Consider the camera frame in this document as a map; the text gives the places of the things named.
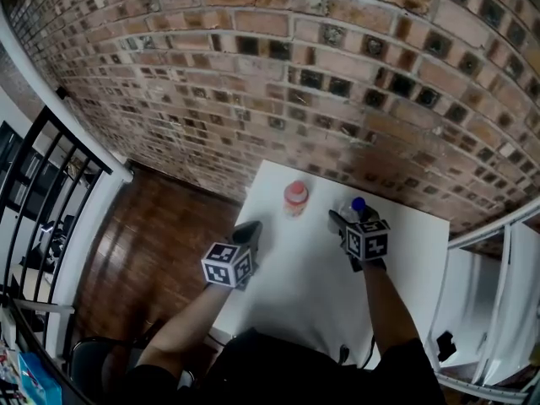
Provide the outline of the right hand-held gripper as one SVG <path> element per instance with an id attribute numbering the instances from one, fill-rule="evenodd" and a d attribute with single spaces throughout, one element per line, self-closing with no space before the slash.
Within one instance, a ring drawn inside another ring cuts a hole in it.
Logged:
<path id="1" fill-rule="evenodd" d="M 389 226 L 380 219 L 379 213 L 370 206 L 363 210 L 363 223 L 349 223 L 337 211 L 328 211 L 328 228 L 344 238 L 344 251 L 354 272 L 360 272 L 368 262 L 386 268 L 383 257 L 388 252 Z"/>

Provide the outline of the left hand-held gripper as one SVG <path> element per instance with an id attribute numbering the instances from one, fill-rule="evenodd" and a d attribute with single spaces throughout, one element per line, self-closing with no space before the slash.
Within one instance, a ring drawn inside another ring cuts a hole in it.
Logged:
<path id="1" fill-rule="evenodd" d="M 237 225 L 225 242 L 214 242 L 202 257 L 202 271 L 209 284 L 245 290 L 258 269 L 256 259 L 263 224 Z"/>

